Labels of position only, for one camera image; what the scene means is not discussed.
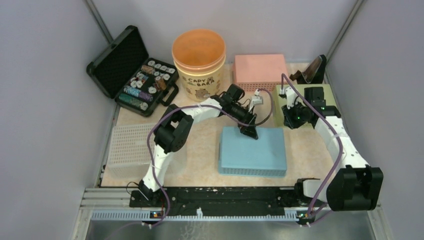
pink box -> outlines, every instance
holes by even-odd
[[[283,54],[235,56],[234,84],[246,92],[254,92],[256,89],[273,91],[276,85],[281,84],[282,73],[289,76]]]

orange bucket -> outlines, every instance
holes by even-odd
[[[201,102],[222,91],[226,45],[209,29],[194,29],[181,34],[172,45],[172,57],[185,92]]]

wall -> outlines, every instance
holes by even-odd
[[[384,172],[380,200],[396,239],[423,239],[424,1],[367,1],[328,72],[350,136]]]
[[[128,25],[139,27],[154,58],[172,62],[176,37],[196,28],[224,38],[227,61],[236,54],[283,53],[288,62],[325,54],[355,0],[94,0],[115,38]]]
[[[70,239],[114,110],[85,73],[106,46],[81,0],[0,3],[0,239]]]

open case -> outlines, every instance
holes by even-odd
[[[168,106],[179,91],[176,67],[149,58],[138,28],[132,25],[90,62],[86,71],[106,96],[144,117],[159,103]]]

black case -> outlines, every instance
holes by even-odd
[[[168,70],[174,69],[173,73],[165,72],[157,69],[156,72],[169,74],[170,78],[166,81],[165,90],[157,90],[156,93],[150,93],[150,100],[145,100],[135,95],[130,95],[124,92],[124,87],[129,85],[130,80],[137,76],[143,65],[148,65],[149,61],[155,61],[162,66],[168,66]],[[125,30],[94,60],[87,66],[87,74],[98,85],[101,91],[109,98],[115,101],[121,107],[136,112],[144,117],[150,116],[157,105],[161,103],[168,106],[177,95],[179,89],[176,85],[178,79],[178,71],[172,64],[149,58],[149,53],[143,43],[142,37],[136,26],[127,26]],[[155,85],[155,75],[146,74],[148,76],[140,90],[144,93],[149,93],[147,89]],[[169,94],[169,97],[164,101],[164,97]],[[143,110],[141,107],[130,104],[121,99],[129,97],[142,101],[148,104],[148,108]]]

